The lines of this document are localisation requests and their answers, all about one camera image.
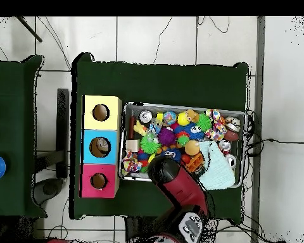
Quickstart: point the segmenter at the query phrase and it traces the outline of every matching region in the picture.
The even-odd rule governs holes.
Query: light blue cloth
[[[226,189],[235,182],[234,172],[215,141],[199,142],[206,172],[199,181],[207,190]]]

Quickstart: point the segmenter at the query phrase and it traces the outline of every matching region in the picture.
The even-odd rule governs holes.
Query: pink box
[[[95,173],[103,174],[107,184],[102,189],[96,189],[91,185],[91,177]],[[82,174],[82,192],[80,197],[100,197],[112,199],[115,197],[119,186],[117,166],[110,164],[84,164]]]

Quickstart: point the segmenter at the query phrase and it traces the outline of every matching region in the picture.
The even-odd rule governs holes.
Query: dark green tabletop
[[[0,215],[45,217],[32,200],[34,171],[34,84],[42,56],[19,63],[0,61]]]
[[[168,104],[199,108],[244,111],[248,65],[233,67],[198,65],[133,65],[92,62],[91,55],[79,55],[72,65],[72,186],[70,213],[82,215],[158,216],[171,204],[151,182],[121,180],[114,199],[79,197],[79,163],[81,133],[81,96],[118,96],[123,103]],[[241,188],[213,190],[217,218],[241,218]]]

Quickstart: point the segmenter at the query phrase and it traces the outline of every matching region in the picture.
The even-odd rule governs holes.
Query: blue box
[[[90,143],[94,138],[102,137],[110,143],[110,151],[103,158],[97,158],[90,152]],[[84,164],[117,164],[119,152],[119,131],[116,130],[84,130]]]

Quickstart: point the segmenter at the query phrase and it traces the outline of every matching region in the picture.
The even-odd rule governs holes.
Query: stacked boxes
[[[82,96],[84,121],[80,197],[114,198],[119,186],[118,154],[122,101]]]

